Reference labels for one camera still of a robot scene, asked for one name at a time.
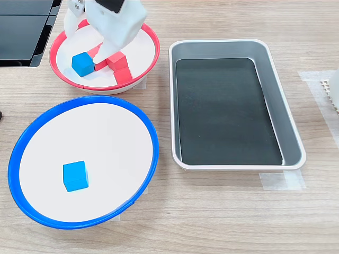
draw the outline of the tape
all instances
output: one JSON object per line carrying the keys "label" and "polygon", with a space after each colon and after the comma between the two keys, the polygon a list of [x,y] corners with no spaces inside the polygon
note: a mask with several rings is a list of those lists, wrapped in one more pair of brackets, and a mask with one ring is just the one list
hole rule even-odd
{"label": "tape", "polygon": [[305,81],[324,117],[324,120],[339,148],[339,116],[328,97],[328,90],[324,86],[325,80],[329,80],[334,75],[335,70],[326,71],[300,71],[299,76]]}
{"label": "tape", "polygon": [[259,173],[265,191],[300,191],[306,188],[301,170],[282,173]]}

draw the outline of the white plastic part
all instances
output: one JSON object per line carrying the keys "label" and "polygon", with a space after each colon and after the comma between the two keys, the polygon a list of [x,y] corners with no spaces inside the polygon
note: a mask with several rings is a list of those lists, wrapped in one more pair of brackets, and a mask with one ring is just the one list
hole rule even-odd
{"label": "white plastic part", "polygon": [[339,69],[329,79],[329,90],[334,106],[339,108]]}
{"label": "white plastic part", "polygon": [[72,37],[82,20],[86,18],[103,37],[103,44],[93,58],[97,64],[128,45],[138,34],[147,12],[140,0],[125,0],[119,13],[112,12],[94,0],[69,0],[64,19],[66,36]]}
{"label": "white plastic part", "polygon": [[84,12],[85,0],[68,0],[67,6],[76,17],[80,17]]}
{"label": "white plastic part", "polygon": [[111,12],[96,1],[86,1],[86,17],[103,37],[93,58],[97,64],[128,45],[138,34],[147,16],[139,0],[126,0],[119,13]]}

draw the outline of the gray tray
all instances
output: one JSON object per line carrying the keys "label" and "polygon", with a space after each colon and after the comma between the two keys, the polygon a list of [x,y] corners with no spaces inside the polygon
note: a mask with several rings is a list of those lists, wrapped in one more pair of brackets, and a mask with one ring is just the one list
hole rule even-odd
{"label": "gray tray", "polygon": [[295,170],[306,161],[267,45],[179,41],[170,49],[172,156],[186,170]]}

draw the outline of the wooden table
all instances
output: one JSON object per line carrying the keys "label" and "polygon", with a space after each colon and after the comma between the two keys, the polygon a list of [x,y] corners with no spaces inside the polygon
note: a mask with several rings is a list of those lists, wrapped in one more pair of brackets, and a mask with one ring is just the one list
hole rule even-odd
{"label": "wooden table", "polygon": [[[48,63],[63,30],[63,4],[41,65],[0,69],[0,253],[339,253],[339,150],[297,71],[339,67],[338,1],[144,1],[161,53],[146,90],[118,97],[139,106],[159,136],[148,194],[121,221],[76,231],[42,226],[14,203],[7,183],[12,149],[41,113],[88,95]],[[183,39],[257,38],[272,52],[308,161],[307,188],[263,190],[258,172],[189,173],[171,158],[168,47]]]}

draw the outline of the wooden block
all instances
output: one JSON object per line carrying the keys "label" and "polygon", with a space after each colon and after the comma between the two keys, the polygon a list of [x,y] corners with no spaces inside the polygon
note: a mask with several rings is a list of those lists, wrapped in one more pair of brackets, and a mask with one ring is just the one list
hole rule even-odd
{"label": "wooden block", "polygon": [[95,64],[87,52],[72,57],[72,68],[80,77],[84,77],[94,71]]}
{"label": "wooden block", "polygon": [[88,174],[84,161],[64,165],[64,185],[68,192],[88,188]]}
{"label": "wooden block", "polygon": [[114,76],[118,85],[122,85],[133,79],[131,71],[128,67],[115,71]]}
{"label": "wooden block", "polygon": [[107,61],[108,66],[113,71],[118,71],[123,68],[128,68],[126,56],[121,51],[108,57],[106,61]]}
{"label": "wooden block", "polygon": [[[95,55],[98,53],[99,47],[94,47],[93,49],[89,50],[87,53],[88,55],[93,59]],[[103,60],[102,62],[99,62],[95,65],[94,69],[96,71],[101,70],[102,68],[107,66],[106,60]]]}

